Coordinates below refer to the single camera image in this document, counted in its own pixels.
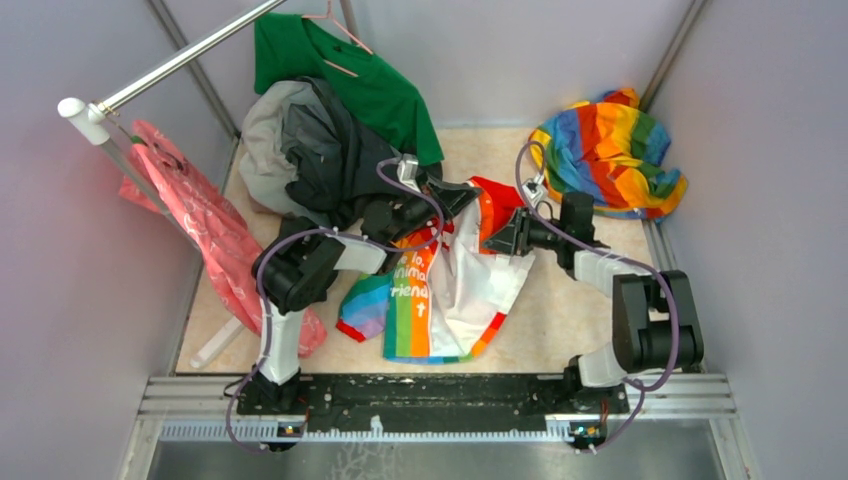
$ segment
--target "rainbow print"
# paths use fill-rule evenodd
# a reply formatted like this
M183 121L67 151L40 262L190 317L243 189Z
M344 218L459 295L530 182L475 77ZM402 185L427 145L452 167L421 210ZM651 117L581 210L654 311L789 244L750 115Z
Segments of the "rainbow print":
M548 191L585 192L595 210L618 218L661 219L686 192L686 178L660 166L671 140L651 116L638 110L631 88L607 92L598 100L579 102L540 125L530 135L545 146ZM537 165L542 152L531 148Z
M383 356L402 363L457 363L483 353L503 325L533 257L510 258L482 248L482 239L502 228L522 203L512 187L480 177L471 183L483 193L445 225L438 242L405 253L387 275L360 277L339 308L339 330L360 342L383 332ZM433 233L419 230L399 246L421 245ZM458 250L465 253L457 257ZM500 280L490 288L472 287L493 275Z

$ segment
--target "metal frame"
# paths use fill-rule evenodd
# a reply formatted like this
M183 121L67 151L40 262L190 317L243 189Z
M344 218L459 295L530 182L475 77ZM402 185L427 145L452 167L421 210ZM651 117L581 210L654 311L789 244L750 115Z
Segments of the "metal frame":
M680 47L687 38L693 24L697 20L698 15L703 11L709 0L692 0L686 15L681 22L673 40L671 41L662 61L660 62L656 73L651 79L648 89L643 96L643 106L647 110L652 105L657 91L662 85L669 69L677 57ZM271 11L277 6L284 3L285 0L268 0L261 5L249 9L242 13L232 21L226 23L213 33L206 37L197 40L191 44L186 43L185 37L179 30L179 26L173 21L173 17L167 10L164 2L150 0L151 7L156 12L156 16L167 31L169 38L175 46L181 49L172 57L164 61L162 64L152 69L148 73L142 75L137 80L131 82L124 88L118 90L112 95L106 97L101 102L96 102L88 106L88 121L97 125L107 115L114 114L121 106L146 91L159 81L173 74L180 68L191 64L200 55L226 40L234 33L251 24L264 13ZM342 0L342 9L345 17L352 13L348 0ZM346 23L351 31L355 32L356 25L352 19L346 18ZM208 81L203 70L199 65L193 64L190 67L195 81L204 93L204 97L210 103L213 112L219 116L225 128L235 133L234 122L229 118L226 109L220 98L214 92L211 83ZM123 153L118 148L117 144L112 139L107 139L105 143L98 144L107 154L115 161L119 168L133 180L138 180L138 175L134 175L134 171L126 161ZM145 185L143 181L137 181L139 188L148 194L151 199L160 206L163 213L167 209L162 208L161 201L157 202L158 196L151 195L155 190L151 190L149 185ZM657 266L661 268L674 268L676 261L671 246L664 235L661 226L650 222L645 224L645 231L648 237L648 243L651 246L651 254ZM141 402L136 425L130 439L130 445L127 450L124 468L121 472L121 478L127 479L143 479L147 477L150 465L153 459L155 445L160 439L168 441L173 438L186 438L185 435L190 435L191 438L206 439L218 441L220 439L220 426L223 422L223 415L226 408L226 399L222 396L223 387L225 384L234 380L235 377L220 377L220 376L196 376L196 377L156 377L151 378L148 387L145 391L144 398ZM630 401L633 402L636 398L633 395L635 392L630 392ZM249 436L250 422L285 422L293 423L304 420L295 416L280 416L280 417L255 417L243 418L238 415L235 417L236 426L243 434ZM595 416L582 415L551 415L549 418L548 431L540 432L541 436L534 438L549 438L556 441L562 440L561 426L563 422L579 421L579 420L594 420ZM646 400L645 409L637 417L637 421L656 420L656 419L707 419L710 421L716 448L719 452L719 457L725 475L729 479L736 478L758 478L756 472L753 471L753 463L751 462L750 450L747 447L744 432L742 431L739 421L736 405L733 401L732 393L727 379L721 374L675 374L672 376L669 383L658 394L652 394ZM180 427L195 427L194 430L180 430ZM214 435L208 434L209 428L218 428L214 430ZM268 430L257 430L268 433ZM335 438L332 434L311 435L305 436L307 440L314 441L336 441L342 439L344 441L368 439L383 441L389 439L386 434L382 433L379 428L375 427L371 432L363 432L363 435L355 436L340 436ZM450 437L448 435L424 434L417 436L403 436L410 441L438 441L440 438L449 438L457 440L458 437ZM470 435L468 441L515 441L514 435Z
M162 26L162 30L164 30L168 35L168 39L171 41L171 45L174 46L174 49L181 50L187 47L189 45L188 39L186 39L185 34L183 34L182 29L176 19L174 19L174 15L168 8L168 4L165 3L165 0L145 0L145 3L147 3L147 6L150 8L153 16L156 17L159 25ZM224 130L234 137L240 136L241 132L239 131L238 126L236 126L236 122L233 120L232 115L230 115L230 112L227 110L227 107L224 105L224 102L221 100L221 97L218 95L215 87L212 86L212 82L206 75L206 71L203 70L203 66L200 64L200 61L193 60L189 62L186 67L188 68L191 77L194 79L194 82L197 84L197 88L203 94L203 98L206 100L206 103L209 104L209 108L212 109L212 113L215 114L215 117L221 123L221 126L224 127Z

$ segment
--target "black garment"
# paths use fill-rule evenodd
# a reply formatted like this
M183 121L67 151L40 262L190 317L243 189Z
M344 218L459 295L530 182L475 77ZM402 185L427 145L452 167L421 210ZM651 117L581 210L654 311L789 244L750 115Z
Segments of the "black garment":
M298 173L298 178L286 185L289 197L310 210L326 213L341 229L360 218L375 196L402 197L403 192L380 179L376 171L379 162L399 158L398 151L354 118L326 81L296 80L311 85L325 112L316 113L317 105L292 105L283 119L283 153ZM397 179L395 168L384 170Z

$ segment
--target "beige floor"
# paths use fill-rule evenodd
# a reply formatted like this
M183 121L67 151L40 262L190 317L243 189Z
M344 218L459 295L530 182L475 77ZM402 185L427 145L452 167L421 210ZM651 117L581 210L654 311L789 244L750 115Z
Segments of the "beige floor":
M444 149L445 178L465 180L480 175L513 184L515 155L527 129L451 129L439 132ZM529 165L527 174L532 172ZM279 218L256 214L248 205L246 188L237 169L227 197L248 222L262 245L275 237ZM597 237L619 253L650 262L645 235L638 221L595 217ZM602 346L611 335L610 301L593 287L571 280L551 252L537 250L527 283L501 331L478 358L468 363L422 366L386 361L382 338L357 343L335 329L338 305L356 279L345 272L329 291L326 302L313 306L329 333L326 343L302 361L304 372L557 372L568 359ZM205 274L189 317L177 372L197 372L188 361L230 314L223 308ZM256 360L259 338L247 330L203 372L246 372Z

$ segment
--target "pink plastic bag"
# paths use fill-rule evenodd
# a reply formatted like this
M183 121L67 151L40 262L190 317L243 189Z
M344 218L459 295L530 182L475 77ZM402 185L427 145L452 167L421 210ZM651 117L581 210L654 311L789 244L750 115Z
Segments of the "pink plastic bag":
M235 207L153 125L142 120L133 129L147 145L133 145L129 160L150 181L174 218L200 247L206 272L224 306L253 333L262 328L262 308L251 266L262 247L250 235ZM154 212L159 212L129 178L124 178L120 195ZM309 310L303 317L298 354L309 356L327 338L317 315Z

